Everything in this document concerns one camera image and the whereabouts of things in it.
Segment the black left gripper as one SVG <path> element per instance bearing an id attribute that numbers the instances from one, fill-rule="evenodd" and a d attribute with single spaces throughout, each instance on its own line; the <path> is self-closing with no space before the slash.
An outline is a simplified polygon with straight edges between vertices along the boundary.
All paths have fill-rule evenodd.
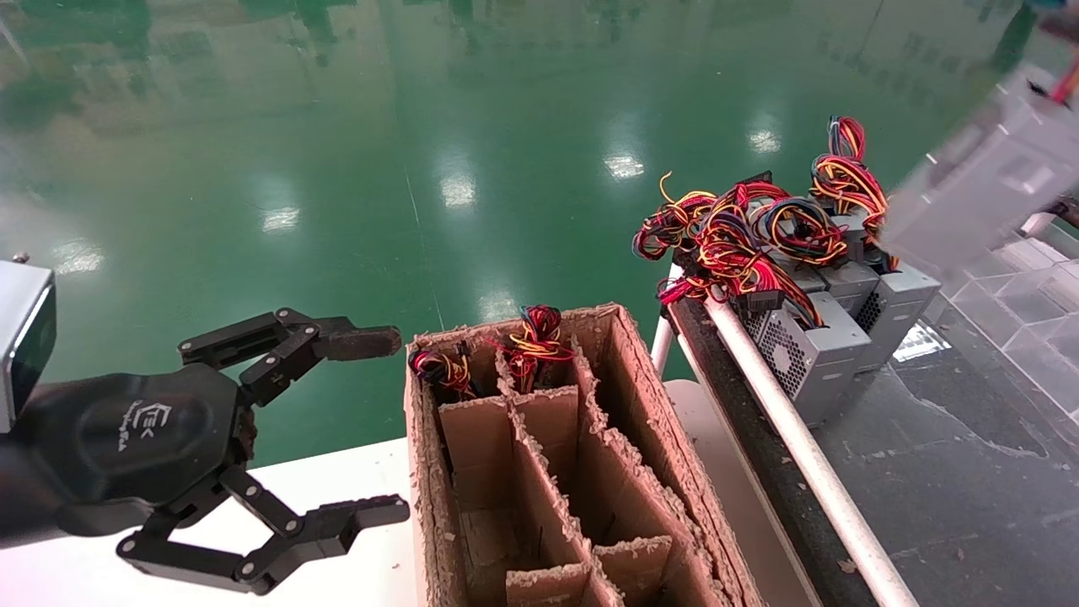
<path id="1" fill-rule="evenodd" d="M 410 507 L 393 493 L 297 514 L 243 468 L 254 453 L 250 402 L 267 406 L 323 360 L 400 349 L 392 325 L 278 309 L 186 339 L 186 368 L 173 373 L 40 385 L 17 419 L 17 534 L 101 537 L 142 526 L 117 546 L 139 572 L 270 594 L 308 562 L 347 556 L 361 532 L 404 523 Z M 249 360 L 240 385 L 218 372 Z M 242 555 L 172 540 L 228 498 L 270 530 L 262 546 Z"/>

